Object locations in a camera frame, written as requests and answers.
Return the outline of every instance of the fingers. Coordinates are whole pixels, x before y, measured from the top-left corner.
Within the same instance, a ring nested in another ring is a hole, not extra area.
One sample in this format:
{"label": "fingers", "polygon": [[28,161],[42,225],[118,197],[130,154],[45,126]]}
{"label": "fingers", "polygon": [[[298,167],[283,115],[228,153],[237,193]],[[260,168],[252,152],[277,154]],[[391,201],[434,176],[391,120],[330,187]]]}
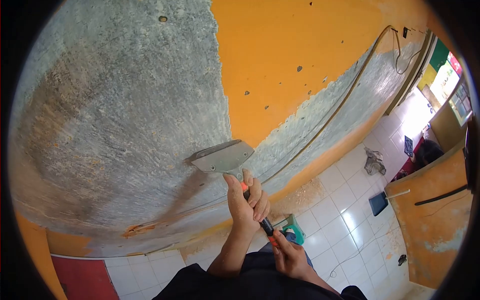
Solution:
{"label": "fingers", "polygon": [[292,243],[290,243],[285,236],[278,230],[273,231],[273,236],[278,243],[280,249],[287,255],[294,255],[296,250],[293,248]]}
{"label": "fingers", "polygon": [[250,170],[248,169],[242,169],[243,171],[243,182],[247,185],[247,186],[252,186],[253,185],[253,175],[252,175],[252,172],[250,172]]}
{"label": "fingers", "polygon": [[275,258],[275,266],[277,271],[284,273],[285,272],[285,257],[283,253],[277,249],[274,245],[272,245],[273,250],[273,257]]}
{"label": "fingers", "polygon": [[240,181],[233,175],[223,174],[223,179],[228,185],[227,199],[228,201],[245,201],[243,197],[243,190],[240,185]]}
{"label": "fingers", "polygon": [[268,204],[268,194],[267,192],[262,191],[262,195],[260,196],[260,199],[255,205],[255,209],[253,210],[253,219],[255,221],[260,222],[261,220],[263,220],[263,218],[266,217],[268,211],[265,213],[265,209],[267,209]]}
{"label": "fingers", "polygon": [[257,205],[258,200],[262,196],[262,185],[258,178],[253,178],[253,184],[250,187],[250,198],[248,198],[248,204],[251,208],[254,208]]}

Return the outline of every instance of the gray cloth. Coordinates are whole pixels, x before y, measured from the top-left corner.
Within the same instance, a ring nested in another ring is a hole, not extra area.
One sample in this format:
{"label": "gray cloth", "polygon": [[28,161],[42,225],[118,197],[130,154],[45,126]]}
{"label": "gray cloth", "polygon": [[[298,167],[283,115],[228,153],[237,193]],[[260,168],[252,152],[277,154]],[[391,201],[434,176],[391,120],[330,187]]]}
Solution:
{"label": "gray cloth", "polygon": [[387,172],[384,166],[383,158],[381,152],[373,151],[367,147],[364,148],[367,152],[367,162],[365,163],[365,170],[367,171],[368,175],[373,175],[377,172],[385,175]]}

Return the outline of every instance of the left hand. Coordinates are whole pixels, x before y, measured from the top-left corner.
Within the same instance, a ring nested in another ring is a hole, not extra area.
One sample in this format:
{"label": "left hand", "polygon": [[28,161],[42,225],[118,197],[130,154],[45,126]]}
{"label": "left hand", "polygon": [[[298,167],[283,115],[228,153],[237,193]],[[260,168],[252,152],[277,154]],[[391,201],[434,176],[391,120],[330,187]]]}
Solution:
{"label": "left hand", "polygon": [[239,230],[253,234],[260,228],[258,222],[270,212],[270,202],[268,195],[262,191],[262,185],[257,178],[252,178],[251,173],[243,170],[244,182],[250,187],[250,197],[248,201],[243,197],[243,190],[238,179],[229,174],[224,174],[223,178],[228,185],[228,208],[233,219],[233,227]]}

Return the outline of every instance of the right hand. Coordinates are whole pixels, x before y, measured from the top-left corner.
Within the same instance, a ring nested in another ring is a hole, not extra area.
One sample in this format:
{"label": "right hand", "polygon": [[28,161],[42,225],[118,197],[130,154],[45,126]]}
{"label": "right hand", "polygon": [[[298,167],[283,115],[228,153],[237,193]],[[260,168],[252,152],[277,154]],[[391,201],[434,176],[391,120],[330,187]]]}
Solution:
{"label": "right hand", "polygon": [[310,281],[315,271],[307,263],[303,247],[289,242],[278,230],[274,230],[273,236],[278,243],[278,248],[272,246],[277,271],[291,278]]}

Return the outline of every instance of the hand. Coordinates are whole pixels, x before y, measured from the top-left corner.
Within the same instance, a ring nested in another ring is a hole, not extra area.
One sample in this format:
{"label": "hand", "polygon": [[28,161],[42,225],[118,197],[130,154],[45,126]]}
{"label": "hand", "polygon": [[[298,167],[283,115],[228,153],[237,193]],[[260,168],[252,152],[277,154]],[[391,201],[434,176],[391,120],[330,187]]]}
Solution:
{"label": "hand", "polygon": [[274,230],[273,236],[278,243],[278,248],[272,246],[277,271],[288,277],[309,282],[312,281],[313,273],[318,277],[307,263],[307,256],[302,246],[289,242],[278,230]]}
{"label": "hand", "polygon": [[233,219],[233,229],[253,234],[260,228],[261,222],[270,212],[268,195],[262,191],[257,178],[252,178],[250,171],[243,169],[244,182],[250,187],[248,201],[243,197],[240,182],[235,176],[224,174],[223,178],[228,185],[228,208]]}

